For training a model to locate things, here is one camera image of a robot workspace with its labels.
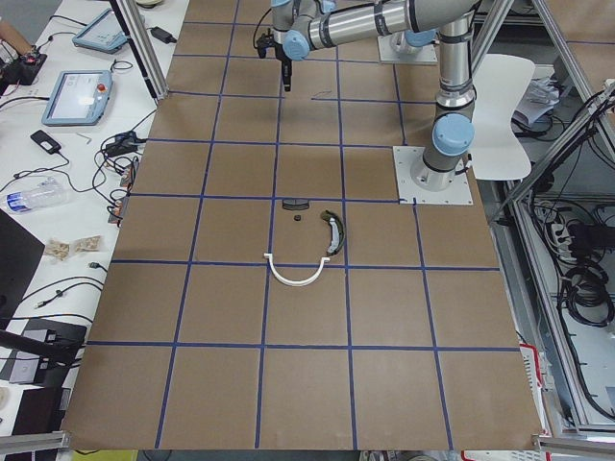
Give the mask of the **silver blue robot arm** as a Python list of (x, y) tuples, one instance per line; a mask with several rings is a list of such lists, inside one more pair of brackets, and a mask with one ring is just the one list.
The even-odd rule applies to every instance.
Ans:
[(316, 50), (377, 38), (399, 55), (437, 43), (433, 73), (435, 113), (430, 142), (410, 170), (422, 189), (440, 192), (459, 174), (475, 137), (472, 39), (477, 1), (367, 1), (340, 8), (333, 1), (273, 1), (272, 26), (253, 36), (260, 58), (272, 49), (283, 87), (291, 88), (292, 64)]

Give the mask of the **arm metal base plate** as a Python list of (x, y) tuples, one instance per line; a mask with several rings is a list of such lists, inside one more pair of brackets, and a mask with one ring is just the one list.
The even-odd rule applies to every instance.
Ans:
[(463, 161), (450, 172), (430, 170), (421, 146), (394, 146), (399, 202), (404, 205), (471, 206), (472, 192)]
[(379, 56), (382, 63), (400, 63), (411, 65), (436, 65), (435, 36), (428, 36), (419, 41), (419, 46), (406, 42), (403, 33), (391, 36), (379, 36)]

